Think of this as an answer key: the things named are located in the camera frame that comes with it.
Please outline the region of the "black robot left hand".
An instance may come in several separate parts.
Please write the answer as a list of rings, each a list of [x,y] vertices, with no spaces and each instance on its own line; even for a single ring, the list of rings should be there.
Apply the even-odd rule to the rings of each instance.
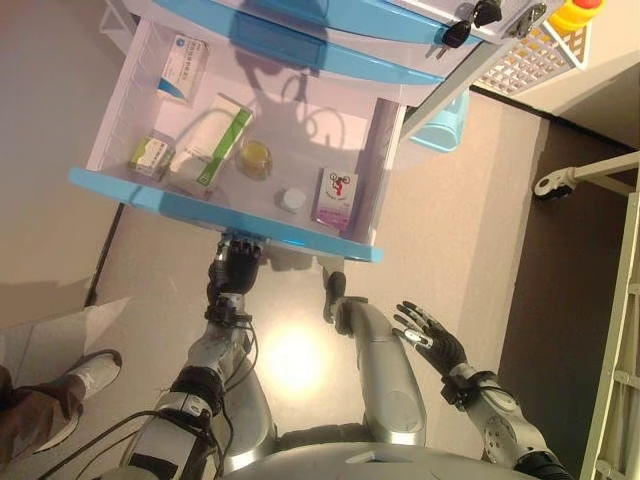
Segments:
[[[220,294],[244,295],[257,278],[262,247],[243,237],[223,236],[208,271],[209,299]]]

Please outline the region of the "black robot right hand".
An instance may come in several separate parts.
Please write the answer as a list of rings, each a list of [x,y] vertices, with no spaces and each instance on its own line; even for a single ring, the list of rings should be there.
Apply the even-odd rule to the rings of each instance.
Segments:
[[[401,328],[393,333],[406,341],[441,376],[447,376],[458,365],[467,362],[460,341],[422,307],[403,301],[393,315]]]

